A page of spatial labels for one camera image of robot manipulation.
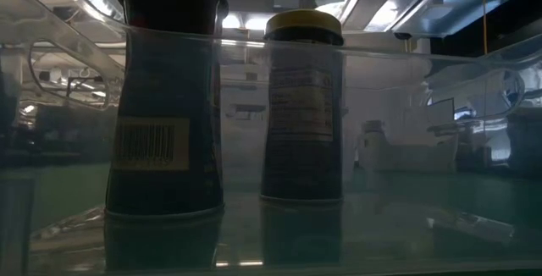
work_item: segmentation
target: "plastic bin wall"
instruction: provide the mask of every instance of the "plastic bin wall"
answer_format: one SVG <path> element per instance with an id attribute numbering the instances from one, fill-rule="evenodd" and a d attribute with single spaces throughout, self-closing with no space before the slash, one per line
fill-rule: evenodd
<path id="1" fill-rule="evenodd" d="M 31 228 L 39 229 L 103 202 L 124 68 L 105 47 L 86 39 L 37 0 L 0 0 L 0 30 L 0 178 L 36 182 Z M 143 30 L 119 25 L 115 31 Z M 329 49 L 344 55 L 346 186 L 356 181 L 354 169 L 534 177 L 542 168 L 542 54 L 533 44 L 539 38 L 515 47 L 528 49 L 521 57 L 481 59 L 173 34 L 170 38 L 208 41 L 221 50 L 226 190 L 261 179 L 268 56 L 274 49 Z M 103 91 L 89 91 L 94 96 L 85 102 L 59 94 L 66 92 L 63 75 L 55 80 L 49 71 L 44 81 L 36 70 L 44 53 L 68 55 L 81 63 L 80 69 L 92 68 Z M 368 131 L 371 125 L 383 133 Z M 377 176 L 369 175 L 364 184 L 378 187 Z"/>

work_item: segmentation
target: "transparent container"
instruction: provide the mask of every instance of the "transparent container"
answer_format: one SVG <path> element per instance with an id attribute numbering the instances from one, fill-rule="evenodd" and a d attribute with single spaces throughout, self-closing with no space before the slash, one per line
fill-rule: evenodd
<path id="1" fill-rule="evenodd" d="M 37 0 L 0 0 L 1 275 L 542 268 L 541 37 L 479 59 L 169 37 L 220 50 L 226 207 L 125 229 L 103 213 L 124 80 L 111 52 L 125 46 L 87 40 Z M 276 49 L 344 57 L 339 206 L 259 200 Z"/>

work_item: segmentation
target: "barcode label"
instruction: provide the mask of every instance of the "barcode label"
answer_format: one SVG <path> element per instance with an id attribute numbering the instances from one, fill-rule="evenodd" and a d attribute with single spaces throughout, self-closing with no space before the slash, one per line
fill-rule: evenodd
<path id="1" fill-rule="evenodd" d="M 188 170 L 189 137 L 189 119 L 119 118 L 113 168 Z"/>

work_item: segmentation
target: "product label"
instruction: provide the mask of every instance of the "product label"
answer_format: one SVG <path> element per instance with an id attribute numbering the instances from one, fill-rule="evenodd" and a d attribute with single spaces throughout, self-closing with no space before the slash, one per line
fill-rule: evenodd
<path id="1" fill-rule="evenodd" d="M 188 170 L 189 119 L 120 117 L 113 169 Z"/>
<path id="2" fill-rule="evenodd" d="M 315 69 L 274 70 L 269 135 L 274 141 L 332 141 L 332 84 Z"/>

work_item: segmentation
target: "nutrition label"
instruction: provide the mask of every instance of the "nutrition label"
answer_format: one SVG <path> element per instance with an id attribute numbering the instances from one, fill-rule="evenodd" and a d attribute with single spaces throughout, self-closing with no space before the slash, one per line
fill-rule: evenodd
<path id="1" fill-rule="evenodd" d="M 332 141 L 330 73 L 274 70 L 269 80 L 269 136 L 275 141 Z"/>

